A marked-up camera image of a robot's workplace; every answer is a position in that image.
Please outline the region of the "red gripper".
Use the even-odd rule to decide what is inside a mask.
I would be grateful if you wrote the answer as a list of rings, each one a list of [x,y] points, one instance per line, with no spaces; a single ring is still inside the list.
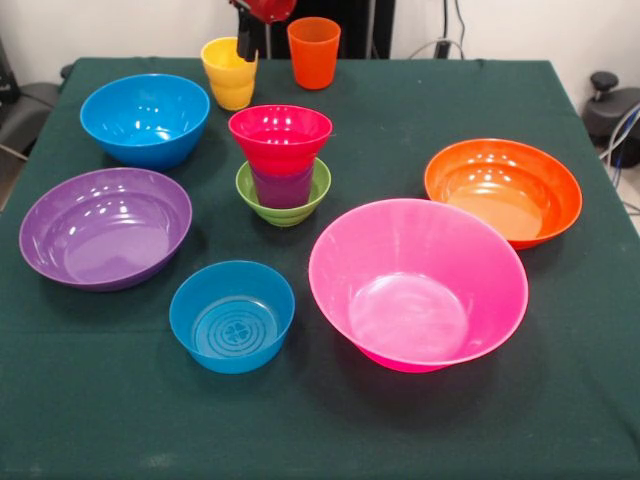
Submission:
[[[296,0],[230,0],[238,9],[237,55],[247,62],[259,56],[261,22],[272,24],[287,20],[296,7]]]

